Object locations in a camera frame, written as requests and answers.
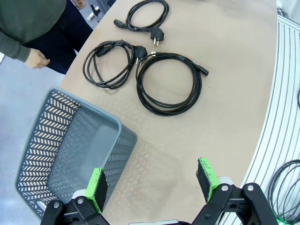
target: beige tabletop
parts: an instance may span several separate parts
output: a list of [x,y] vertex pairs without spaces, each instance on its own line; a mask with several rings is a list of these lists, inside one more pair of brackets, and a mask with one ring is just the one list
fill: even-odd
[[[150,33],[117,28],[139,0],[118,0],[96,27],[69,69],[61,87],[115,114],[138,135],[138,142],[104,210],[111,224],[157,222],[178,218],[192,222],[205,204],[195,176],[197,159],[209,158],[218,176],[240,186],[255,151],[270,97],[277,12],[275,0],[168,0],[170,12],[160,27],[165,40],[153,45]],[[138,10],[137,26],[155,21],[162,5]],[[95,46],[126,40],[156,52],[179,53],[209,70],[202,92],[187,112],[156,116],[136,93],[134,66],[117,90],[104,90],[83,77],[83,61]],[[127,64],[123,49],[98,59],[104,79]],[[192,76],[181,62],[158,62],[147,70],[145,89],[168,103],[184,100]]]

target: gray plastic basket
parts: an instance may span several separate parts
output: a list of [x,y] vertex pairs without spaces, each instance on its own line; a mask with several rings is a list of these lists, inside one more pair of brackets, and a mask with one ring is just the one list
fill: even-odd
[[55,87],[30,134],[16,188],[42,217],[49,201],[69,202],[75,191],[87,188],[93,169],[102,167],[107,202],[136,141],[117,117]]

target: screw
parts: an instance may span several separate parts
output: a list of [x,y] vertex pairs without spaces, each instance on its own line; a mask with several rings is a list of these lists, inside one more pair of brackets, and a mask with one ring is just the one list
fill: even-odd
[[54,203],[53,207],[57,208],[57,207],[59,207],[59,205],[60,204],[58,202],[56,202],[56,203]]
[[248,191],[253,191],[253,190],[254,190],[253,185],[249,185],[249,186],[248,186]]
[[228,186],[226,186],[226,185],[224,185],[224,186],[222,186],[222,191],[228,191]]
[[77,202],[78,202],[78,204],[81,204],[81,203],[83,203],[83,199],[80,198],[80,199],[77,200]]

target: person's hand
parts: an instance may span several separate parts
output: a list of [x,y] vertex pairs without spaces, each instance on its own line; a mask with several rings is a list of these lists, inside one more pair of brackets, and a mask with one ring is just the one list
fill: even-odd
[[78,9],[83,9],[86,5],[86,0],[73,0]]
[[50,63],[50,60],[46,59],[44,54],[42,54],[39,50],[31,48],[29,56],[25,61],[25,64],[30,68],[43,68]]

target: green sweater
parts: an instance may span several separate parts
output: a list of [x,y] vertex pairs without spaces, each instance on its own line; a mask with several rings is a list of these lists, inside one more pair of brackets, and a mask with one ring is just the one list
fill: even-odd
[[0,52],[25,62],[30,49],[23,46],[58,21],[67,0],[0,0]]

